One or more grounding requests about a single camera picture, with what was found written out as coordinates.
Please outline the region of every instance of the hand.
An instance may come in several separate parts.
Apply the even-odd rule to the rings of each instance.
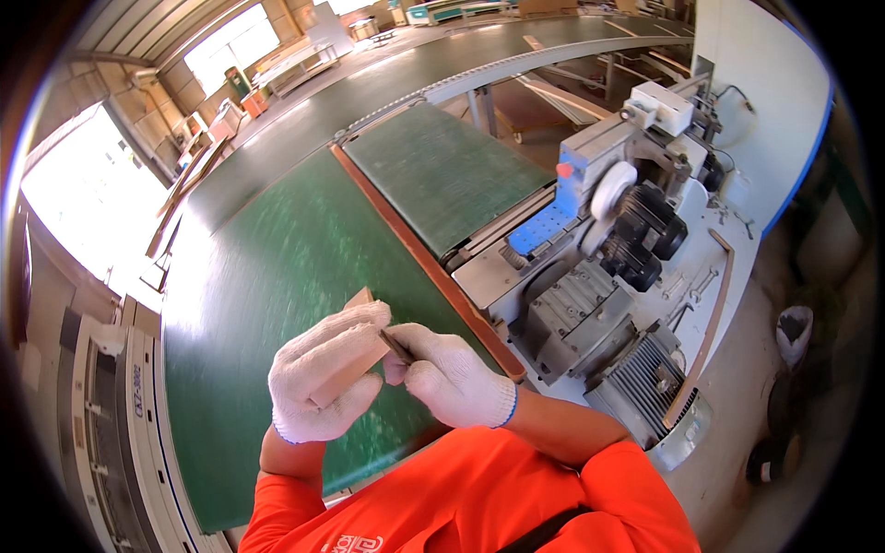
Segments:
[[[277,351],[267,375],[273,426],[290,443],[327,442],[347,432],[381,390],[381,376],[364,374],[327,408],[310,394],[366,353],[378,330],[390,324],[390,308],[372,302],[330,315]]]
[[[420,359],[407,367],[388,353],[388,384],[405,381],[409,393],[444,425],[495,428],[510,420],[516,410],[516,384],[493,373],[463,338],[414,323],[393,326],[388,334]]]

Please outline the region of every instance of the person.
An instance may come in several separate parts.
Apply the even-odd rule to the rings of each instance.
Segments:
[[[277,352],[272,424],[239,553],[699,551],[680,505],[615,419],[517,387],[459,336],[389,323],[385,303],[368,303]],[[365,374],[325,409],[308,396],[382,328],[418,359],[385,356],[387,383],[404,383],[454,430],[327,509],[326,442],[368,410],[382,380]]]

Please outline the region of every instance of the orange t-shirt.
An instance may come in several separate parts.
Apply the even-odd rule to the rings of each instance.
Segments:
[[[395,471],[326,510],[287,476],[255,486],[239,553],[497,551],[586,505],[539,551],[699,551],[679,503],[638,446],[616,443],[580,477],[509,430],[453,430]]]

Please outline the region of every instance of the plastic bag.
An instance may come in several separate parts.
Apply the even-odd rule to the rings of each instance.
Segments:
[[[812,338],[813,323],[814,311],[804,305],[788,307],[777,318],[778,349],[791,371],[805,357],[808,341]]]

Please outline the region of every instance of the black strap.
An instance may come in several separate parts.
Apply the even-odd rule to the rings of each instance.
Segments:
[[[574,509],[562,511],[558,515],[544,520],[534,529],[529,530],[522,537],[499,549],[497,553],[531,553],[537,551],[541,546],[550,541],[560,528],[566,525],[566,522],[579,515],[593,512],[589,507],[578,505]]]

